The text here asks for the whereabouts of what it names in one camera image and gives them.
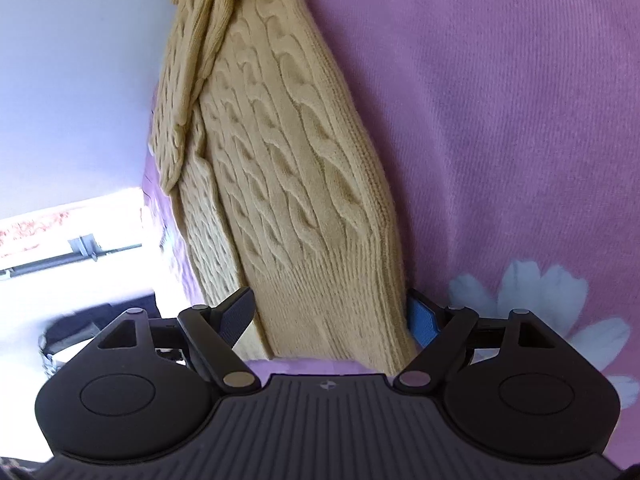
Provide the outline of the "yellow cable knit cardigan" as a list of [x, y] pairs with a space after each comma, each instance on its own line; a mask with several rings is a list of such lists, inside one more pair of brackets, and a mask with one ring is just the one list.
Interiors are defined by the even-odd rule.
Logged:
[[252, 289], [246, 358], [398, 373], [416, 353], [396, 211], [304, 0], [172, 0], [150, 137], [210, 304]]

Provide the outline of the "pink floral bed sheet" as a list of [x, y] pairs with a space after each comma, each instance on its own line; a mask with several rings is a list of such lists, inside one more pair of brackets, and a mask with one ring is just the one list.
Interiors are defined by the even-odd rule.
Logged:
[[304, 0], [406, 293], [538, 315], [639, 405], [639, 0]]

